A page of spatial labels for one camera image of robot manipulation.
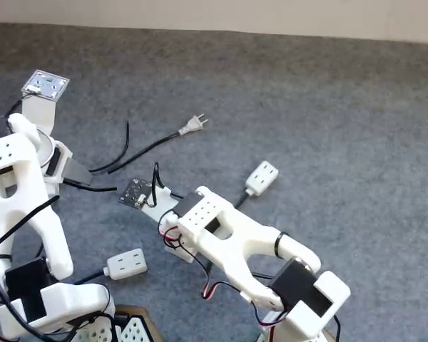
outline white electrical socket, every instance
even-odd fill
[[[252,196],[260,196],[279,175],[279,170],[266,160],[252,172],[245,181],[246,192]]]
[[[103,269],[103,272],[113,280],[134,276],[148,270],[141,248],[115,255],[109,258],[106,264],[108,266]]]

